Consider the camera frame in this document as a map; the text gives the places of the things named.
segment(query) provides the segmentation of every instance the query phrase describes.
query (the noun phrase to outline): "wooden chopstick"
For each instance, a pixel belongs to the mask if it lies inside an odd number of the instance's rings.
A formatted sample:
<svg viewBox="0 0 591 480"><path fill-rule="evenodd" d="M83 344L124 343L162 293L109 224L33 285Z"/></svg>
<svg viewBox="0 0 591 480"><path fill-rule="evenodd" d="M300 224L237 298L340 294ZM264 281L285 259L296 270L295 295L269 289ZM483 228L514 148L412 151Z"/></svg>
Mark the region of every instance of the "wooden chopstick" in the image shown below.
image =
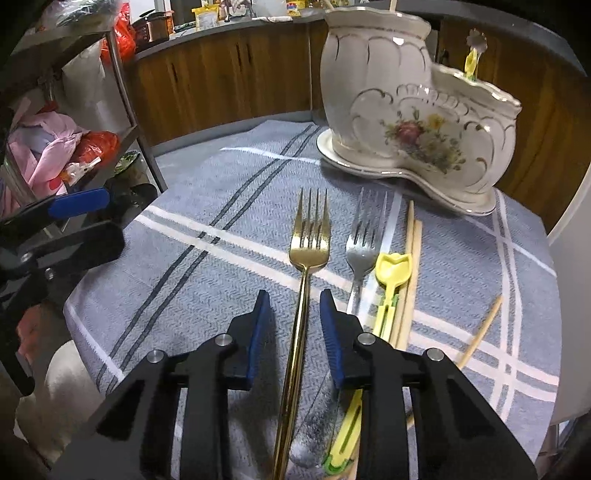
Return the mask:
<svg viewBox="0 0 591 480"><path fill-rule="evenodd" d="M495 303L493 304L492 308L488 312L488 315L486 316L486 318L482 322L482 325L480 326L478 333L472 339L472 343L467 348L467 350L464 352L464 354L462 355L462 358L460 358L460 361L458 363L456 363L457 367L460 370L462 368L464 368L466 366L466 364L469 362L470 358L472 358L472 355L474 354L474 352L476 351L476 349L480 345L480 342L482 341L482 339L486 335L489 327L491 326L492 321L495 319L496 314L499 312L499 309L501 308L502 303L503 303L503 295L499 295L496 298ZM414 415L411 413L407 417L407 429L409 429L413 425L414 425Z"/></svg>
<svg viewBox="0 0 591 480"><path fill-rule="evenodd" d="M404 311L402 313L402 322L400 324L400 332L396 342L398 350L406 351L408 347L408 338L410 337L410 330L413 324L414 317L414 303L417 298L418 286L418 267L421 262L421 245L423 242L423 223L420 220L414 221L413 229L413 270L408 280L408 291L406 301L404 302Z"/></svg>
<svg viewBox="0 0 591 480"><path fill-rule="evenodd" d="M407 214L407 236L406 243L404 246L404 253L412 254L413 249L413 237L414 237L414 201L408 202L408 214ZM396 348L396 342L398 341L398 335L400 334L400 325L402 323L402 311L404 310L404 304L406 303L406 296L408 291L408 282L402 285L398 289L398 303L396 304L396 312L394 313L394 322L392 324L392 332L390 333L389 343Z"/></svg>

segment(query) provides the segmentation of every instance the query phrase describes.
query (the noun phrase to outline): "pink cloth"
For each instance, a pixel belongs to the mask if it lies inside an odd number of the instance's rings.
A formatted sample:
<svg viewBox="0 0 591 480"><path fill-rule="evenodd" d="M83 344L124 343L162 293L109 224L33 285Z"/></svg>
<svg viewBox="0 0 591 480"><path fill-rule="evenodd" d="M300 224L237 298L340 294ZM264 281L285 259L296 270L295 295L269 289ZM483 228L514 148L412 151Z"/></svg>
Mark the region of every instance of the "pink cloth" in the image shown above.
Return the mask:
<svg viewBox="0 0 591 480"><path fill-rule="evenodd" d="M39 161L35 159L30 147L24 141L24 135L17 127L8 137L8 145L12 156L17 162L18 168L28 185L39 199L47 197L60 190L51 190L49 181L56 178L64 166L70 161L80 138L86 130L81 129L69 116L56 112L39 113L37 115L24 116L24 111L30 102L24 99L18 108L13 126L18 123L25 127L40 126L45 132L51 134L55 140L50 142L41 153ZM2 216L8 216L19 208L19 204L8 188L4 190Z"/></svg>

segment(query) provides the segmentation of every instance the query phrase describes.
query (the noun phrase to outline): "table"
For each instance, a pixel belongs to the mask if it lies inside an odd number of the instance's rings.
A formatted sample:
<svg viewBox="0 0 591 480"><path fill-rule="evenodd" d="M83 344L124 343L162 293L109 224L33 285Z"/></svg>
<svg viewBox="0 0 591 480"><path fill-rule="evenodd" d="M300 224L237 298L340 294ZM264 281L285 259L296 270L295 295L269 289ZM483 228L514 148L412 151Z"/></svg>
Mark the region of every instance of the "table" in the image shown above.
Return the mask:
<svg viewBox="0 0 591 480"><path fill-rule="evenodd" d="M332 169L320 161L315 145L322 130L311 123L269 121L234 135L130 224L118 261L83 279L64 314L100 391L111 391L151 349L175 355L225 331L266 289L274 326L254 388L229 396L229 417L236 478L268 476L299 285L287 256L297 192L327 188L332 250L328 266L312 281L291 449L296 463L288 475L321 478L315 465L324 449L331 389L323 385L328 366L318 299L328 287L337 308L346 308L352 275L345 242L365 186L389 193L382 250L404 249L410 199L423 221L410 351L437 346L456 359L503 294L501 313L465 374L535 459L553 410L561 347L556 274L539 217L500 192L493 214L457 216L404 181L370 181ZM379 293L370 275L359 315L364 325L371 325Z"/></svg>

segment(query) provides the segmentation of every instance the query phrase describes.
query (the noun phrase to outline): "white ceramic vase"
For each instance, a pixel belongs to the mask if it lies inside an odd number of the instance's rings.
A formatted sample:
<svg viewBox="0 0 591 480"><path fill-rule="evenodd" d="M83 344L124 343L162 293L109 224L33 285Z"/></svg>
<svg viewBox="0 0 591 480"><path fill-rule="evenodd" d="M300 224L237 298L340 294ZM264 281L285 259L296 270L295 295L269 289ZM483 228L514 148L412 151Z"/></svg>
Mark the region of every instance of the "white ceramic vase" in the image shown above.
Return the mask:
<svg viewBox="0 0 591 480"><path fill-rule="evenodd" d="M511 161L521 104L433 64L419 17L351 7L326 21L320 80L334 152L362 168L397 168L446 204L489 213L482 206Z"/></svg>

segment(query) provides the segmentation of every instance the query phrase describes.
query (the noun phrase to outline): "metal screw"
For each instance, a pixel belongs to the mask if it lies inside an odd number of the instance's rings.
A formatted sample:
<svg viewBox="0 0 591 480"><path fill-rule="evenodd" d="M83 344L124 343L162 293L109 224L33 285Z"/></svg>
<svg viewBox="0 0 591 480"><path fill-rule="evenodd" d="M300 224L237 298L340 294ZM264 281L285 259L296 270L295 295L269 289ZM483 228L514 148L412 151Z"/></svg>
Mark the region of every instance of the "metal screw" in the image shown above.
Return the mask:
<svg viewBox="0 0 591 480"><path fill-rule="evenodd" d="M357 337L357 340L361 345L371 345L375 343L375 336L371 333L360 333Z"/></svg>
<svg viewBox="0 0 591 480"><path fill-rule="evenodd" d="M148 352L146 358L151 364L157 364L164 358L164 352L162 350L152 350L151 352Z"/></svg>
<svg viewBox="0 0 591 480"><path fill-rule="evenodd" d="M230 343L232 343L233 341L234 339L232 338L232 335L228 335L227 333L220 333L216 337L216 345L219 346L230 345Z"/></svg>
<svg viewBox="0 0 591 480"><path fill-rule="evenodd" d="M445 355L443 355L443 352L439 348L430 348L429 350L427 350L427 356L430 360L433 360L434 362L440 362L441 360L443 360L443 357Z"/></svg>

